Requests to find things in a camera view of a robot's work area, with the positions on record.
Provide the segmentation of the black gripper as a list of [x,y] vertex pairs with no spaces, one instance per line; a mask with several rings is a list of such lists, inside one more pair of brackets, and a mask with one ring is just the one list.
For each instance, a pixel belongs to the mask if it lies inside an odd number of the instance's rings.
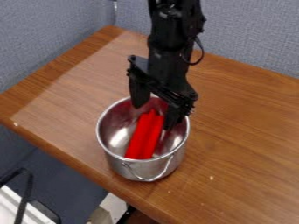
[[128,88],[135,108],[140,108],[155,94],[168,104],[163,128],[171,130],[185,116],[192,113],[193,103],[199,99],[192,85],[187,81],[192,50],[177,52],[149,51],[148,57],[131,55],[127,60]]

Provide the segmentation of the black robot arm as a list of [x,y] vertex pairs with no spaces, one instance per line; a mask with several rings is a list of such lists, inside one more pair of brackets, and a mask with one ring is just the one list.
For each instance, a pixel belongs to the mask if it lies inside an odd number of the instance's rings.
[[163,128],[169,130],[192,112],[199,95],[187,81],[192,48],[200,47],[205,17],[200,0],[148,0],[151,33],[148,57],[128,57],[127,69],[131,101],[144,106],[152,95],[167,102]]

